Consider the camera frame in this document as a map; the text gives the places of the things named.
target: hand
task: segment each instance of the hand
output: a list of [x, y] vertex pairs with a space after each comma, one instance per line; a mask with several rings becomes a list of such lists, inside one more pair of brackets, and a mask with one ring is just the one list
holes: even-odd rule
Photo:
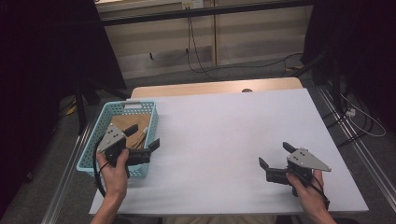
[[107, 163], [104, 154], [97, 153], [99, 167], [106, 166], [102, 169], [102, 176], [105, 180], [106, 197], [104, 198], [101, 207], [96, 213], [91, 223], [112, 223], [114, 217], [119, 210], [123, 199], [126, 196], [127, 190], [127, 175], [125, 172], [125, 162], [128, 160], [129, 151], [124, 149], [117, 158], [117, 167], [112, 167]]
[[125, 173], [125, 162], [128, 160], [129, 151], [124, 149], [117, 158], [117, 167], [112, 167], [107, 163], [107, 159], [103, 153], [97, 153], [96, 159], [98, 160], [99, 167], [103, 167], [101, 173], [105, 180], [106, 195], [117, 196], [122, 200], [126, 196], [127, 189], [127, 175]]
[[[320, 185], [323, 187], [324, 182], [322, 172], [320, 170], [314, 170], [314, 177], [318, 181], [315, 178], [312, 178], [312, 184], [318, 189], [320, 189]], [[293, 174], [287, 173], [287, 178], [289, 182], [296, 188], [301, 206], [312, 221], [317, 224], [335, 223], [327, 211], [323, 198], [319, 193], [317, 193], [311, 187], [304, 187], [300, 179]]]

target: teal plastic basket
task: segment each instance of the teal plastic basket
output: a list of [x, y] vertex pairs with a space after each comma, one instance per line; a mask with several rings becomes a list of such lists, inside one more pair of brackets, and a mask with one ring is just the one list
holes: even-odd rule
[[[122, 101], [111, 102], [105, 104], [93, 127], [92, 134], [88, 139], [87, 145], [79, 158], [77, 170], [85, 172], [93, 176], [92, 167], [92, 153], [96, 151], [95, 144], [102, 137], [110, 124], [113, 116], [117, 115], [135, 115], [135, 114], [150, 114], [150, 121], [148, 124], [148, 132], [145, 140], [145, 147], [148, 147], [155, 140], [155, 131], [157, 129], [158, 114], [154, 101]], [[128, 166], [131, 178], [145, 178], [149, 170], [149, 164], [139, 164]]]

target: white paper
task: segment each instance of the white paper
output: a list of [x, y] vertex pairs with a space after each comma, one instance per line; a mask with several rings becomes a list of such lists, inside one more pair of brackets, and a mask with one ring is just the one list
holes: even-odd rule
[[[285, 168], [282, 143], [307, 148], [324, 173], [330, 211], [368, 207], [307, 90], [154, 98], [161, 146], [148, 176], [130, 180], [119, 214], [148, 216], [302, 212], [291, 187], [265, 180], [259, 157]], [[96, 193], [90, 214], [103, 198]]]

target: cable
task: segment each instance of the cable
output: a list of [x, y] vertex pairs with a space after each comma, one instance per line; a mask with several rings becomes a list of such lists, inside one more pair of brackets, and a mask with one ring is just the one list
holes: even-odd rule
[[103, 168], [105, 168], [105, 166], [108, 165], [108, 162], [105, 163], [105, 165], [103, 165], [100, 169], [99, 169], [99, 174], [102, 172]]
[[382, 136], [385, 136], [385, 134], [387, 134], [387, 130], [385, 130], [385, 128], [384, 128], [378, 121], [376, 121], [376, 119], [374, 119], [374, 118], [371, 117], [370, 115], [366, 114], [364, 111], [360, 110], [357, 106], [355, 106], [355, 105], [353, 105], [352, 103], [350, 103], [350, 102], [348, 101], [348, 99], [347, 99], [344, 95], [341, 94], [341, 96], [342, 96], [350, 105], [352, 105], [355, 109], [359, 110], [363, 115], [365, 115], [366, 117], [368, 117], [368, 118], [370, 118], [372, 121], [374, 121], [376, 124], [378, 124], [378, 126], [382, 128], [382, 130], [384, 131], [384, 133], [382, 133], [382, 134], [373, 134], [373, 133], [369, 133], [369, 132], [363, 130], [361, 127], [359, 127], [359, 126], [352, 120], [352, 118], [349, 116], [349, 120], [351, 121], [351, 123], [352, 123], [353, 125], [355, 125], [358, 129], [360, 129], [360, 130], [363, 131], [364, 133], [370, 134], [371, 136], [374, 136], [374, 137], [382, 137]]
[[196, 45], [195, 45], [194, 31], [193, 31], [193, 28], [192, 28], [192, 21], [191, 21], [191, 18], [188, 17], [187, 20], [189, 21], [189, 51], [187, 52], [187, 60], [188, 60], [188, 62], [189, 62], [189, 67], [190, 67], [191, 71], [192, 71], [192, 72], [196, 72], [195, 70], [192, 69], [191, 64], [190, 64], [190, 42], [191, 42], [191, 36], [192, 36], [192, 42], [194, 43], [194, 48], [195, 48], [195, 55], [197, 56], [198, 64], [199, 64], [199, 66], [201, 67], [202, 72], [205, 73], [205, 75], [206, 75], [207, 77], [212, 78], [212, 79], [214, 79], [214, 80], [216, 80], [216, 81], [224, 81], [224, 80], [217, 79], [217, 78], [215, 78], [215, 77], [210, 76], [210, 75], [205, 71], [205, 69], [202, 67], [202, 65], [201, 65], [201, 60], [199, 59], [199, 56], [198, 56], [197, 47], [196, 47]]
[[[262, 64], [262, 65], [235, 65], [235, 66], [226, 66], [226, 67], [214, 67], [214, 68], [210, 68], [210, 69], [205, 70], [205, 69], [202, 67], [200, 58], [199, 58], [198, 53], [197, 53], [197, 48], [196, 48], [196, 44], [195, 44], [195, 37], [194, 37], [194, 32], [193, 32], [193, 27], [192, 27], [192, 20], [191, 20], [190, 17], [188, 17], [188, 22], [189, 22], [189, 48], [188, 48], [188, 53], [187, 53], [187, 61], [188, 61], [190, 70], [191, 70], [192, 72], [194, 72], [194, 73], [204, 73], [204, 74], [206, 74], [208, 77], [210, 77], [210, 78], [212, 78], [212, 79], [215, 79], [215, 80], [218, 80], [218, 81], [222, 81], [222, 80], [219, 80], [219, 79], [216, 79], [216, 78], [214, 78], [214, 77], [211, 77], [211, 76], [208, 74], [208, 72], [211, 72], [211, 71], [214, 71], [214, 70], [220, 70], [220, 69], [229, 69], [229, 68], [261, 68], [261, 67], [267, 67], [267, 66], [271, 66], [271, 65], [274, 65], [274, 64], [277, 64], [277, 63], [285, 62], [288, 58], [290, 58], [290, 57], [292, 57], [292, 56], [302, 55], [302, 53], [294, 53], [294, 54], [288, 55], [288, 56], [286, 56], [285, 58], [283, 58], [283, 59], [281, 59], [281, 60], [279, 60], [279, 61], [276, 61], [276, 62], [274, 62], [274, 63], [268, 63], [268, 64]], [[199, 63], [199, 65], [200, 65], [200, 68], [201, 68], [202, 71], [195, 70], [195, 69], [193, 69], [193, 68], [191, 67], [191, 62], [190, 62], [190, 51], [191, 51], [190, 42], [191, 42], [191, 38], [192, 38], [192, 41], [193, 41], [193, 44], [194, 44], [194, 50], [195, 50], [196, 57], [197, 57], [198, 63]]]
[[103, 139], [103, 136], [98, 139], [98, 141], [95, 144], [95, 147], [93, 148], [92, 167], [93, 167], [93, 175], [95, 177], [95, 185], [99, 189], [102, 196], [105, 198], [106, 191], [105, 191], [105, 188], [103, 187], [102, 181], [100, 180], [100, 173], [98, 172], [97, 167], [96, 167], [96, 149], [99, 147], [99, 144], [102, 141], [102, 139]]
[[317, 188], [315, 185], [313, 185], [312, 183], [306, 181], [302, 176], [300, 176], [299, 174], [297, 174], [297, 172], [294, 172], [294, 171], [291, 170], [291, 169], [290, 169], [290, 172], [292, 172], [294, 175], [296, 175], [297, 177], [299, 177], [299, 179], [300, 179], [300, 180], [303, 180], [303, 182], [304, 182], [306, 185], [308, 185], [308, 186], [311, 187], [314, 191], [316, 191], [318, 194], [320, 194], [320, 195], [322, 196], [322, 198], [323, 198], [323, 201], [324, 201], [325, 205], [326, 205], [326, 209], [329, 208], [330, 201], [329, 201], [329, 199], [326, 197], [326, 195], [324, 194], [323, 187], [321, 186], [320, 182], [319, 182], [316, 178], [315, 178], [315, 179], [318, 181], [318, 184], [320, 185], [320, 188], [321, 188], [322, 190], [318, 189], [318, 188]]
[[59, 109], [58, 112], [64, 111], [68, 106], [70, 106], [71, 104], [73, 104], [73, 102], [74, 102], [75, 100], [76, 100], [76, 96], [73, 97], [73, 99], [72, 99], [69, 103], [67, 103], [67, 105], [65, 105], [63, 108]]

